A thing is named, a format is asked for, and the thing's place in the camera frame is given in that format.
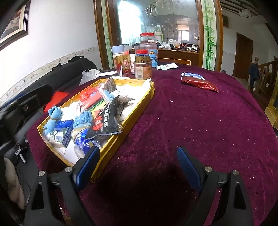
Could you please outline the blue knitted cloth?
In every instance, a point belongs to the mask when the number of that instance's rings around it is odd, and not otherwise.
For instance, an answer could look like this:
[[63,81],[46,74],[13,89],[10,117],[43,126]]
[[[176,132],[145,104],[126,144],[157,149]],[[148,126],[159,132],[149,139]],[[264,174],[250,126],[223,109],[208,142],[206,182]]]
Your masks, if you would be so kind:
[[93,120],[93,115],[90,111],[84,111],[79,116],[74,118],[73,128],[76,128],[80,125],[91,125]]

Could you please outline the red plastic bag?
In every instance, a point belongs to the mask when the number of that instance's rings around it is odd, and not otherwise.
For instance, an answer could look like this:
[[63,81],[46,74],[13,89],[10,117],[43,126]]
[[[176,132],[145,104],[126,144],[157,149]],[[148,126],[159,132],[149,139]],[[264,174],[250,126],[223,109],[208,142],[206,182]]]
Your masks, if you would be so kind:
[[84,102],[88,98],[92,98],[93,101],[97,101],[102,98],[99,90],[95,87],[87,87],[82,92],[79,93],[80,101]]

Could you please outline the yellow green cloth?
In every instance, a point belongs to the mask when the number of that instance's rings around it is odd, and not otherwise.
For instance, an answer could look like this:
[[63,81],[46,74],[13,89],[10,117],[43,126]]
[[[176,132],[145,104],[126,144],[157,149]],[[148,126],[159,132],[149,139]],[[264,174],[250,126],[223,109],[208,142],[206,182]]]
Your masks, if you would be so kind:
[[99,99],[97,102],[95,102],[92,106],[88,108],[88,111],[94,113],[95,111],[99,111],[102,109],[103,106],[105,106],[106,102],[104,99]]

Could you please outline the black crab snack packet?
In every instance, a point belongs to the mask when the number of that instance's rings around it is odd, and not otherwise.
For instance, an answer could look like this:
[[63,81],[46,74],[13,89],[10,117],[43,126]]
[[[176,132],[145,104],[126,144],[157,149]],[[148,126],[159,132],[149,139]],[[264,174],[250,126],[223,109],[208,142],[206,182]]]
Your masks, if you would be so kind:
[[113,98],[100,110],[87,132],[86,139],[122,133],[118,114],[118,98],[119,96]]

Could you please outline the steel wool scrubber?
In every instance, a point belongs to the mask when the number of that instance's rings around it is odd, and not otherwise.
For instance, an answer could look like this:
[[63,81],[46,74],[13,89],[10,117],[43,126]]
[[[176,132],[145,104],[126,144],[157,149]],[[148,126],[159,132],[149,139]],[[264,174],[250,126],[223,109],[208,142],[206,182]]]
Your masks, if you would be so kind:
[[105,81],[105,83],[103,85],[103,90],[107,91],[108,93],[111,93],[111,92],[114,92],[115,90],[117,90],[115,80],[112,77],[108,78]]

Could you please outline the white soft cloth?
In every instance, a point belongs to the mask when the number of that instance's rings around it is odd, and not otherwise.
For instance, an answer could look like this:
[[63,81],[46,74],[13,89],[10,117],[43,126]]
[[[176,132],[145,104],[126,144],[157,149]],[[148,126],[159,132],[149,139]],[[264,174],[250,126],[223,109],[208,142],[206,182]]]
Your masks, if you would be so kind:
[[132,85],[117,85],[117,90],[121,93],[122,96],[127,96],[134,100],[131,100],[130,103],[137,104],[145,95],[145,93],[151,87],[151,79],[144,80],[141,86],[132,86]]

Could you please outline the black sofa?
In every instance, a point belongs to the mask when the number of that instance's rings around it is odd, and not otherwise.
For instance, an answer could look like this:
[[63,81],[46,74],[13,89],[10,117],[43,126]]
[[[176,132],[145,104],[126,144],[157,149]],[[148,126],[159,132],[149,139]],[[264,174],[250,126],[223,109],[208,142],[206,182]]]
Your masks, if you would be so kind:
[[44,115],[53,94],[73,93],[87,69],[97,69],[97,66],[84,56],[75,56],[65,64],[57,64],[1,106],[1,116],[4,117],[1,120],[1,134],[4,135],[1,154],[14,164],[25,198],[28,198],[38,172],[26,134]]

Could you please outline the white plastic bag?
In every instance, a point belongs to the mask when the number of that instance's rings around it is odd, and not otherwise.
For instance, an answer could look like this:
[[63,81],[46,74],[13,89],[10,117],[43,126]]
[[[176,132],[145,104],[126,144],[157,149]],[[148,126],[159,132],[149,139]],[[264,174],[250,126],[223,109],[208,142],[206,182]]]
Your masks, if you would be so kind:
[[82,78],[79,86],[83,85],[86,82],[89,82],[91,80],[94,80],[97,78],[97,75],[101,72],[97,69],[87,69],[82,72]]

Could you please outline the red foil packet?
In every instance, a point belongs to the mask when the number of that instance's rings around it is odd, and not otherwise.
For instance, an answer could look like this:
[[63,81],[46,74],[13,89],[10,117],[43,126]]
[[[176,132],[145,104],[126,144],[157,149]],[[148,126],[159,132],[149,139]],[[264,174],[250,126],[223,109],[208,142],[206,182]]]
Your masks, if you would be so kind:
[[210,81],[202,80],[192,76],[183,76],[181,82],[187,85],[191,85],[193,87],[201,88],[203,90],[209,90],[219,93],[217,86]]

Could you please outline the blue white sachet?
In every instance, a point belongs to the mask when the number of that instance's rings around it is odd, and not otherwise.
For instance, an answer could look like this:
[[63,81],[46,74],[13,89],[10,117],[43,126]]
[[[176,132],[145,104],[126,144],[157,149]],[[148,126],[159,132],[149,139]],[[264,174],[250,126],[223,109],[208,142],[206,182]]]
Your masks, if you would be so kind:
[[197,79],[201,79],[201,80],[205,80],[205,78],[199,74],[196,73],[189,73],[189,72],[183,72],[181,74],[181,77],[193,77],[193,78],[197,78]]

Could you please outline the blue label plastic jar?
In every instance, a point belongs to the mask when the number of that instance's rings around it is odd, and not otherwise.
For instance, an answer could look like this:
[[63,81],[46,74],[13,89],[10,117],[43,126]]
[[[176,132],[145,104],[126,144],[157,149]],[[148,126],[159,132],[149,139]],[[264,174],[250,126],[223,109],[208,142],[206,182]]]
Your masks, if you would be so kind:
[[157,67],[157,43],[141,43],[140,44],[141,49],[147,49],[150,59],[151,59],[151,64],[153,68]]

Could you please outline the red lid clear jar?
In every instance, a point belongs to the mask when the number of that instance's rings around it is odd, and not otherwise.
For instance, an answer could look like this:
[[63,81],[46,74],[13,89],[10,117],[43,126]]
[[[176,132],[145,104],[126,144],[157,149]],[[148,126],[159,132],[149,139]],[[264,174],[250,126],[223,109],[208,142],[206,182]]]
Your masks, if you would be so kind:
[[155,43],[155,34],[154,33],[141,33],[140,34],[140,43],[147,44],[147,43]]

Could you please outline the white paper card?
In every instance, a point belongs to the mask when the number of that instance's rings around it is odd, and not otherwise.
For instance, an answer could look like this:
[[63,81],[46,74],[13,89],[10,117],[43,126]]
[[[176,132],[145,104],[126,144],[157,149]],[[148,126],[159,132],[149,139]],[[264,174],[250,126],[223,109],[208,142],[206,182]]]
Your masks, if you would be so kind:
[[170,69],[177,69],[177,68],[179,68],[179,66],[175,63],[163,64],[163,65],[158,65],[157,66],[158,70],[170,70]]

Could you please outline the wooden framed mirror cabinet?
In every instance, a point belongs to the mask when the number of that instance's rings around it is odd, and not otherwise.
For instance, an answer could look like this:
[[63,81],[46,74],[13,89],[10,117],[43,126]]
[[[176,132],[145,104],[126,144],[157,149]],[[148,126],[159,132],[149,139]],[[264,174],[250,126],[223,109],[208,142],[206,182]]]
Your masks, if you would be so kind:
[[223,19],[219,1],[94,1],[97,40],[105,69],[112,46],[134,49],[141,33],[154,33],[157,58],[220,71]]

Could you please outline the framed wall picture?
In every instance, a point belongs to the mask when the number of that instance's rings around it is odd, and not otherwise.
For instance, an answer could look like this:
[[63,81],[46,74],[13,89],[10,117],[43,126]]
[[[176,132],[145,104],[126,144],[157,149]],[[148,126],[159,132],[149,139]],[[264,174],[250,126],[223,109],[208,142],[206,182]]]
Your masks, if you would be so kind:
[[28,34],[30,1],[13,16],[1,34],[1,50]]

